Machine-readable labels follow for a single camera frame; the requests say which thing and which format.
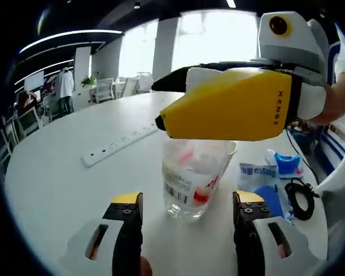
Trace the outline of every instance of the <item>person in white coat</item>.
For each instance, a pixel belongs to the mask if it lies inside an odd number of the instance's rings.
[[[59,99],[60,116],[63,117],[66,111],[67,114],[73,113],[72,94],[74,91],[74,79],[68,67],[63,68],[57,75],[55,80],[55,91]]]
[[[338,30],[340,54],[335,64],[336,83],[326,88],[326,102],[321,114],[311,119],[327,125],[345,115],[345,37]],[[329,230],[328,255],[332,257],[345,241],[345,155],[340,165],[316,189],[322,195]]]

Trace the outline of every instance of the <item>potted plant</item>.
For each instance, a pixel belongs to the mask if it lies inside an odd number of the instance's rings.
[[[85,87],[89,87],[89,88],[93,88],[97,85],[97,80],[94,76],[86,76],[84,79],[82,79],[81,84],[83,86],[83,88]]]

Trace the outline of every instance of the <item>white table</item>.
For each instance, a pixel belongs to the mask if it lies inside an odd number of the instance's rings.
[[[162,135],[158,131],[86,168],[81,156],[154,121],[182,93],[148,93],[105,102],[52,122],[14,149],[5,190],[19,229],[34,252],[57,271],[69,238],[84,223],[101,218],[120,193],[144,193],[142,255],[154,275],[236,275],[232,191],[240,162],[265,164],[265,150],[294,154],[286,134],[261,142],[238,142],[210,208],[200,221],[180,225],[164,210]],[[308,168],[305,180],[315,184]],[[321,200],[308,221],[296,221],[319,258],[327,254]]]

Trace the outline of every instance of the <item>black cable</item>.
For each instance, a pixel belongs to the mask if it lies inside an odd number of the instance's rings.
[[[312,217],[313,211],[315,210],[315,199],[319,198],[320,196],[316,194],[313,189],[311,184],[307,183],[305,184],[302,180],[299,178],[293,178],[290,183],[288,183],[285,186],[285,191],[288,194],[287,197],[289,198],[289,201],[293,207],[294,210],[294,216],[297,219],[300,220],[309,220]],[[301,193],[304,195],[307,203],[308,203],[308,208],[307,210],[303,210],[297,201],[296,198],[296,193]]]
[[[292,147],[293,147],[294,150],[296,151],[296,153],[299,154],[300,156],[302,156],[302,155],[297,151],[297,149],[295,148],[295,146],[294,146],[292,140],[290,139],[289,131],[288,131],[287,128],[286,128],[286,135],[287,135],[287,138],[289,139],[290,144],[292,145]],[[302,157],[302,160],[303,160],[303,162],[305,163],[305,165],[310,169],[310,171],[313,173],[313,175],[314,175],[315,178],[316,178],[317,185],[319,185],[319,184],[320,184],[320,181],[319,181],[319,179],[318,179],[318,176],[317,176],[316,172],[310,167],[310,165],[308,164],[308,162],[306,162],[306,161],[304,160],[303,157]]]

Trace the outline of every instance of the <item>ceiling light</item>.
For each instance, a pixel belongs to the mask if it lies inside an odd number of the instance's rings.
[[[58,63],[52,64],[52,65],[46,66],[46,67],[44,67],[44,68],[42,68],[42,69],[39,69],[39,70],[37,70],[37,71],[35,71],[35,72],[33,72],[33,73],[30,73],[28,76],[25,76],[24,78],[18,80],[14,85],[17,85],[17,84],[20,83],[21,81],[24,81],[24,79],[26,79],[26,78],[28,78],[28,77],[30,77],[30,76],[32,76],[32,75],[38,73],[38,72],[41,72],[42,70],[46,70],[46,69],[51,68],[51,67],[53,67],[53,66],[57,66],[57,65],[59,65],[59,64],[63,64],[63,63],[67,63],[67,62],[73,62],[73,61],[74,61],[74,59],[70,59],[70,60],[65,60],[65,61],[63,61],[63,62],[58,62]]]
[[[136,2],[135,2],[134,8],[135,8],[135,9],[139,9],[139,8],[140,8],[140,1],[136,1]]]
[[[53,51],[53,50],[57,50],[57,49],[60,49],[60,48],[64,48],[64,47],[69,47],[69,46],[76,46],[76,45],[88,45],[88,44],[101,44],[101,46],[103,46],[105,44],[104,41],[89,41],[89,42],[77,42],[77,43],[71,43],[71,44],[65,44],[65,45],[60,45],[60,46],[55,46],[53,48],[50,48],[50,49],[46,49],[46,50],[43,50],[41,52],[38,52],[24,60],[22,60],[21,62],[18,62],[17,65],[23,63],[23,62],[26,62],[27,60],[35,57],[35,56],[38,56],[38,55],[41,55],[42,53],[46,53],[46,52],[49,52],[49,51]]]
[[[234,0],[226,0],[226,2],[229,5],[229,7],[233,8],[233,9],[236,8]]]
[[[27,45],[26,47],[24,47],[22,50],[19,51],[19,53],[24,52],[25,50],[29,49],[32,46],[35,46],[41,42],[50,40],[50,39],[54,39],[60,36],[68,36],[68,35],[75,35],[77,33],[122,33],[122,31],[120,30],[72,30],[70,32],[65,32],[65,33],[58,33],[58,34],[54,34],[53,36],[48,36],[45,37],[43,39],[37,40],[29,45]]]
[[[22,86],[22,87],[20,87],[20,88],[18,88],[14,93],[16,93],[16,92],[18,92],[18,91],[20,91],[20,90],[22,90],[24,88],[24,86]]]
[[[53,74],[59,73],[60,71],[61,71],[61,70],[57,70],[57,71],[48,73],[48,74],[44,75],[44,78],[47,77],[47,76],[51,76],[51,75],[53,75]]]

